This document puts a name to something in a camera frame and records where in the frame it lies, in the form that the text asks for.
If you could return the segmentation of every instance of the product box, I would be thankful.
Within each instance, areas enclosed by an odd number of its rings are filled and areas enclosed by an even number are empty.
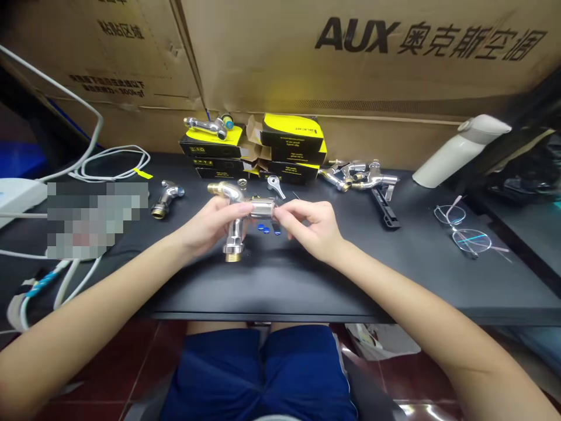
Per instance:
[[[561,62],[557,0],[181,3],[211,110],[500,117]]]
[[[321,143],[319,151],[264,146],[259,156],[268,161],[322,165],[327,156],[327,146],[325,140]]]
[[[175,0],[8,2],[0,44],[94,106],[204,109]],[[6,55],[0,60],[49,98],[68,98]]]
[[[190,128],[179,141],[185,155],[201,158],[239,158],[255,161],[261,152],[261,146],[249,142],[244,134],[245,126],[235,125],[228,130],[225,140],[217,136]]]
[[[231,178],[233,180],[259,178],[259,171],[256,168],[248,171],[217,170],[215,168],[196,168],[196,170],[201,178]]]
[[[314,134],[321,138],[301,135],[299,132],[304,131],[305,128],[313,129]],[[269,145],[262,146],[259,154],[260,158],[267,161],[321,165],[327,156],[323,133],[313,118],[265,114],[264,122],[261,124],[251,115],[247,123],[246,134],[251,143],[259,145],[262,145],[263,138],[267,137],[266,142]]]
[[[319,151],[323,132],[313,117],[265,114],[260,141],[263,146]]]
[[[266,172],[275,174],[282,182],[290,184],[306,184],[317,177],[319,165],[291,164],[259,159],[259,166]]]

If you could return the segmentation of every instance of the glasses lens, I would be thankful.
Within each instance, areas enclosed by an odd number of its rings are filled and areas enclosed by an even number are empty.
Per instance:
[[[459,206],[450,206],[450,205],[437,206],[434,209],[434,216],[436,216],[440,222],[447,224],[448,223],[448,221],[446,220],[447,212],[448,212],[448,219],[450,220],[450,224],[452,225],[458,225],[466,217],[465,210],[463,210]]]
[[[481,253],[491,247],[489,236],[477,230],[457,230],[452,234],[452,238],[460,249],[468,253]]]

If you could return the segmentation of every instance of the eyeglasses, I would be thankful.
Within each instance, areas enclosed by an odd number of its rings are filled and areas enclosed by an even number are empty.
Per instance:
[[[503,253],[508,253],[510,250],[501,247],[494,247],[491,238],[484,232],[474,229],[457,229],[456,225],[462,223],[466,217],[466,211],[457,206],[457,203],[462,199],[458,196],[453,204],[445,206],[437,206],[434,209],[434,216],[443,224],[447,224],[452,229],[452,240],[460,248],[460,250],[468,253],[471,258],[477,259],[479,253],[488,249],[493,249]]]

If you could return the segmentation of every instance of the person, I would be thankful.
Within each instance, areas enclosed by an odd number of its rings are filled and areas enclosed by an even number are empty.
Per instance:
[[[250,211],[249,203],[211,199],[180,229],[18,337],[0,353],[0,418],[32,417],[174,273]],[[360,287],[438,363],[468,419],[561,419],[482,329],[344,240],[329,203],[294,200],[275,209],[275,217],[289,238]],[[327,326],[278,325],[261,351],[252,329],[214,327],[189,323],[162,420],[357,418]]]

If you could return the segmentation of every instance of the yellow tag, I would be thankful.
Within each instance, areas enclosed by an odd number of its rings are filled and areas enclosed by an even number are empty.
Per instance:
[[[153,177],[153,175],[150,175],[144,171],[140,171],[138,168],[133,168],[133,171],[136,172],[139,176],[147,178],[148,180]]]

